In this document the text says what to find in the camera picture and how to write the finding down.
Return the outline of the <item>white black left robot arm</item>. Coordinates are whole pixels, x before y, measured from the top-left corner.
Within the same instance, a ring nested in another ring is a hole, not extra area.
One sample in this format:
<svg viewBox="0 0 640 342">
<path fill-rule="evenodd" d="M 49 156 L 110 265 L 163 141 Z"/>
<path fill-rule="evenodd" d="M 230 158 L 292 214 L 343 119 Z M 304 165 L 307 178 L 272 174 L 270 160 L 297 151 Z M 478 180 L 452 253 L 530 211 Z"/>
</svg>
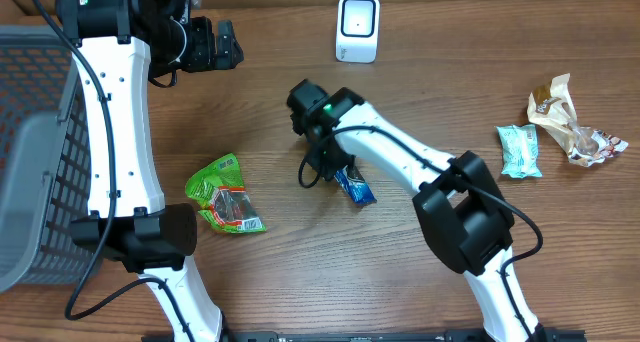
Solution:
<svg viewBox="0 0 640 342">
<path fill-rule="evenodd" d="M 87 213 L 72 240 L 149 287 L 173 341 L 231 333 L 197 270 L 194 208 L 167 204 L 152 152 L 148 96 L 162 76 L 229 70 L 243 59 L 229 21 L 195 17 L 201 0 L 57 0 L 57 29 L 82 84 L 90 143 Z"/>
</svg>

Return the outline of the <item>beige brown snack bag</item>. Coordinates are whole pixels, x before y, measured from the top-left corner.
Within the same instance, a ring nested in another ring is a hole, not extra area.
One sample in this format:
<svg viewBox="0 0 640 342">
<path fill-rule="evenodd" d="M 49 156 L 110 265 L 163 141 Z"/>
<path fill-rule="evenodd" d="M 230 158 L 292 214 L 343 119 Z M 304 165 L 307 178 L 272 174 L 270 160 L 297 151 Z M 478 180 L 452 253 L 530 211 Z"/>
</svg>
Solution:
<svg viewBox="0 0 640 342">
<path fill-rule="evenodd" d="M 556 76 L 531 92 L 528 120 L 546 130 L 572 164 L 590 167 L 620 155 L 629 146 L 626 141 L 578 122 L 568 88 L 570 77 L 570 73 Z"/>
</svg>

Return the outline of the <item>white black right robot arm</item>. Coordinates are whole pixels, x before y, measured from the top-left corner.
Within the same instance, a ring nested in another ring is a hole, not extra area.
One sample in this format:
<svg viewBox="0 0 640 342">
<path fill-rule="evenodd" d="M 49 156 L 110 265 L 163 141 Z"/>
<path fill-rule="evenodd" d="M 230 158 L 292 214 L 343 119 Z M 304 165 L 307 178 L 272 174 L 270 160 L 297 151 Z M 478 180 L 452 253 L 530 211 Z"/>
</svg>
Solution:
<svg viewBox="0 0 640 342">
<path fill-rule="evenodd" d="M 511 228 L 528 216 L 508 203 L 485 162 L 428 147 L 343 87 L 330 95 L 303 80 L 289 93 L 293 130 L 310 144 L 301 165 L 329 181 L 361 158 L 386 173 L 412 200 L 432 253 L 467 280 L 494 341 L 541 341 L 544 329 L 529 309 L 514 264 Z"/>
</svg>

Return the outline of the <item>mint green wipes pack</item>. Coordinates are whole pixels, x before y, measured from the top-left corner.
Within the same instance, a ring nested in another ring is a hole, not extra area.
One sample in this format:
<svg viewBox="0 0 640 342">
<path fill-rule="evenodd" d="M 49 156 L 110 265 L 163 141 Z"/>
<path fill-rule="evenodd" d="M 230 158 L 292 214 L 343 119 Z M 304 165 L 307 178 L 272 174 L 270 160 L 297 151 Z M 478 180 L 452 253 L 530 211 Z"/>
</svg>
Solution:
<svg viewBox="0 0 640 342">
<path fill-rule="evenodd" d="M 536 128 L 532 124 L 497 127 L 503 150 L 502 174 L 511 178 L 542 177 Z"/>
</svg>

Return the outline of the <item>blue Oreo cookie pack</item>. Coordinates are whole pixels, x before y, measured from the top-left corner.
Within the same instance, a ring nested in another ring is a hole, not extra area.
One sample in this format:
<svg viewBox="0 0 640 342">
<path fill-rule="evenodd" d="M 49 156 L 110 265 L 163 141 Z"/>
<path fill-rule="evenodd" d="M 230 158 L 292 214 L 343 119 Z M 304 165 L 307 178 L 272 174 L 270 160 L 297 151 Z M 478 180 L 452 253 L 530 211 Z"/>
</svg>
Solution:
<svg viewBox="0 0 640 342">
<path fill-rule="evenodd" d="M 356 205 L 366 206 L 376 202 L 368 183 L 355 165 L 338 170 L 335 179 Z"/>
</svg>

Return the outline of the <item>green snack bag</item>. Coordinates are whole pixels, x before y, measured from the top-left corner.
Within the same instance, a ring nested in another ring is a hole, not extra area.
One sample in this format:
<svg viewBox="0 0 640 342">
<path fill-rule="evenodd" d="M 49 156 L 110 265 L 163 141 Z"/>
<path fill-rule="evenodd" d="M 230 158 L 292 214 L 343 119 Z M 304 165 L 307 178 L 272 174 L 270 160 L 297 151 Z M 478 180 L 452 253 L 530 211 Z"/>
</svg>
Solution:
<svg viewBox="0 0 640 342">
<path fill-rule="evenodd" d="M 185 193 L 198 203 L 198 213 L 215 231 L 247 234 L 266 230 L 250 201 L 239 161 L 232 153 L 196 172 L 187 181 Z"/>
</svg>

